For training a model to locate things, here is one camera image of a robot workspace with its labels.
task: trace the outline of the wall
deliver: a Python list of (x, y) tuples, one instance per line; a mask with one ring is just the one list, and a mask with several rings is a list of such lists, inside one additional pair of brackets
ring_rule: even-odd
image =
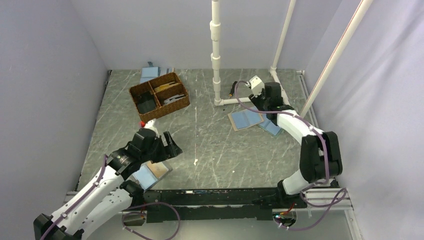
[[(212, 67), (210, 0), (72, 0), (110, 69)], [(221, 67), (268, 69), (289, 0), (222, 0)], [(305, 69), (341, 0), (298, 0), (279, 68)]]
[(0, 1), (0, 239), (77, 183), (107, 69), (70, 1)]
[[(335, 13), (306, 68), (309, 89), (357, 2)], [(424, 239), (423, 32), (423, 1), (374, 0), (314, 103), (339, 136), (339, 181), (365, 240)]]

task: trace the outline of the vertical pipe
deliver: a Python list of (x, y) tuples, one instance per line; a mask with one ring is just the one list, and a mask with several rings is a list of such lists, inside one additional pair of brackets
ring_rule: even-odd
[(277, 52), (275, 52), (274, 62), (272, 63), (271, 70), (277, 69), (277, 63), (280, 59), (281, 50), (283, 49), (284, 39), (286, 39), (287, 29), (289, 29), (290, 20), (292, 19), (293, 10), (295, 9), (296, 0), (290, 0), (288, 4), (287, 14), (285, 15), (284, 25), (279, 37)]
[(212, 0), (212, 21), (209, 23), (210, 38), (212, 39), (212, 54), (210, 60), (212, 61), (213, 69), (213, 91), (215, 92), (214, 104), (218, 106), (221, 99), (221, 78), (220, 78), (220, 38), (221, 38), (221, 22), (220, 22), (220, 2), (219, 0)]
[(326, 82), (327, 78), (332, 72), (335, 64), (337, 63), (337, 60), (342, 55), (343, 50), (345, 50), (346, 45), (348, 44), (349, 40), (352, 38), (352, 35), (354, 34), (355, 30), (357, 29), (359, 23), (361, 22), (362, 18), (364, 17), (365, 13), (367, 12), (372, 2), (373, 0), (360, 1), (355, 13), (350, 19), (349, 24), (347, 25), (343, 35), (341, 36), (340, 40), (335, 46), (334, 51), (332, 52), (330, 58), (328, 59), (327, 64), (322, 70), (321, 75), (316, 81), (315, 86), (310, 92), (310, 95), (307, 98), (306, 103), (302, 108), (302, 111), (300, 112), (300, 116), (302, 118), (307, 114), (309, 108), (312, 106), (312, 103), (314, 102), (315, 98), (317, 97), (318, 93), (320, 92), (321, 88), (323, 87), (324, 83)]

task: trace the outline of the robotic arm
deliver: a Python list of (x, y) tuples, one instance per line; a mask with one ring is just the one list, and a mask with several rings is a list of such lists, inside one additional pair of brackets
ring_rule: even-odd
[(163, 133), (165, 146), (154, 123), (149, 121), (125, 147), (105, 156), (95, 177), (68, 203), (50, 216), (39, 215), (33, 222), (35, 239), (86, 239), (116, 213), (143, 203), (144, 190), (127, 178), (145, 162), (159, 163), (183, 152), (169, 132)]
[(252, 90), (249, 99), (255, 107), (268, 112), (266, 117), (272, 123), (287, 131), (301, 144), (299, 170), (277, 184), (277, 197), (280, 201), (285, 201), (316, 181), (326, 178), (324, 148), (327, 152), (329, 177), (342, 173), (339, 141), (334, 132), (324, 132), (312, 126), (290, 105), (285, 105), (279, 83), (264, 83), (258, 76), (254, 76), (247, 85)]

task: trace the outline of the pipe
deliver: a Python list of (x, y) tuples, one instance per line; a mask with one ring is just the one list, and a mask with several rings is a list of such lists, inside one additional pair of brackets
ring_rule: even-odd
[[(274, 81), (281, 85), (281, 82), (280, 82), (280, 80), (277, 76), (277, 72), (275, 70), (271, 69), (269, 71), (269, 73), (274, 78)], [(283, 85), (281, 85), (281, 97), (282, 97), (282, 101), (285, 105), (290, 105), (289, 97), (287, 96), (286, 90), (284, 90)]]
[(344, 30), (343, 35), (341, 35), (340, 40), (335, 46), (334, 51), (332, 52), (330, 58), (328, 59), (327, 64), (322, 70), (321, 75), (316, 81), (315, 86), (310, 92), (310, 95), (307, 98), (306, 103), (302, 108), (302, 111), (300, 112), (300, 116), (302, 118), (305, 117), (309, 108), (312, 106), (312, 103), (314, 102), (315, 98), (317, 98), (318, 93), (320, 92), (321, 88), (323, 87), (324, 83), (326, 82), (327, 78), (332, 72), (334, 66), (337, 63), (337, 60), (339, 60), (340, 56), (343, 53), (343, 50), (345, 50), (346, 45), (348, 44), (349, 40), (352, 38), (352, 35), (354, 34), (355, 30), (357, 29), (359, 23), (361, 22), (362, 18), (364, 17), (365, 13), (367, 12), (372, 2), (373, 0), (360, 1), (358, 7), (356, 8), (355, 13), (353, 14), (349, 24)]
[[(251, 101), (248, 97), (240, 97), (239, 99), (240, 99), (240, 101), (242, 103), (247, 103), (247, 102), (250, 102)], [(221, 101), (218, 102), (217, 106), (224, 106), (224, 105), (227, 105), (227, 104), (238, 104), (238, 103), (239, 102), (235, 98), (232, 98), (232, 99), (221, 99)]]
[(221, 38), (221, 22), (220, 22), (220, 1), (212, 0), (212, 21), (209, 23), (210, 38), (212, 39), (212, 61), (213, 69), (213, 91), (215, 92), (214, 104), (219, 106), (221, 103), (221, 78), (220, 78), (220, 38)]
[(275, 52), (274, 62), (272, 63), (271, 70), (277, 69), (277, 63), (280, 59), (281, 50), (283, 49), (284, 39), (286, 39), (287, 30), (289, 29), (290, 20), (292, 19), (293, 10), (295, 9), (296, 0), (290, 0), (288, 4), (287, 14), (285, 15), (284, 25), (282, 26), (281, 36), (277, 46), (277, 52)]

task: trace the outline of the yellow item in basket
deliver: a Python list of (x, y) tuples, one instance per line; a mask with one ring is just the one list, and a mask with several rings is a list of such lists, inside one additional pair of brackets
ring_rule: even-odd
[(177, 83), (173, 81), (173, 82), (169, 82), (169, 83), (166, 83), (166, 84), (160, 85), (160, 86), (158, 86), (158, 87), (156, 87), (156, 88), (154, 89), (154, 92), (155, 92), (155, 93), (157, 93), (157, 92), (163, 91), (163, 90), (165, 90), (165, 89), (167, 89), (167, 88), (172, 87), (172, 86), (173, 86), (173, 85), (175, 85), (175, 84), (177, 84)]

